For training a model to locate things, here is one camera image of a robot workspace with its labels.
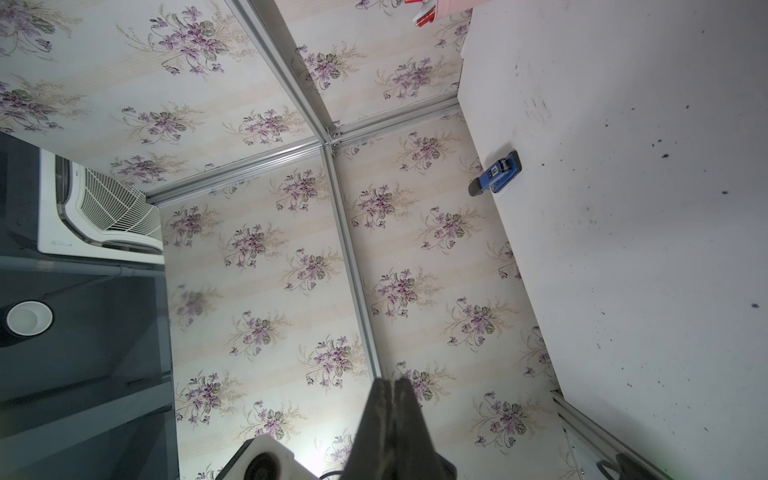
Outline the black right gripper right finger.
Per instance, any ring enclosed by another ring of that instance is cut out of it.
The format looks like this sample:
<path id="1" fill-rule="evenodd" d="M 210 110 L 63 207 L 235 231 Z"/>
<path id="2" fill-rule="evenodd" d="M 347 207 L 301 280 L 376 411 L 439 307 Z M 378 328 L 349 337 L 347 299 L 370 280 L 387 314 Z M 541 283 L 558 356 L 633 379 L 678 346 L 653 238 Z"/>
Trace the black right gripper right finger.
<path id="1" fill-rule="evenodd" d="M 457 469 L 433 445 L 422 409 L 408 379 L 394 382 L 393 478 L 456 479 Z"/>

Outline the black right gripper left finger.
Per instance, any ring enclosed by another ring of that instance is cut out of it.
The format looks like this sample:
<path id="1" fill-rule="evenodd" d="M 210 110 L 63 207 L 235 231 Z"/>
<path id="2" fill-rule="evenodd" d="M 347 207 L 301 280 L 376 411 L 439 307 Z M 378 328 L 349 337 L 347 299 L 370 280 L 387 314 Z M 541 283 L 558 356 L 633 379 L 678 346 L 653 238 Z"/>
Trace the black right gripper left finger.
<path id="1" fill-rule="evenodd" d="M 373 381 L 341 479 L 393 479 L 393 386 Z"/>

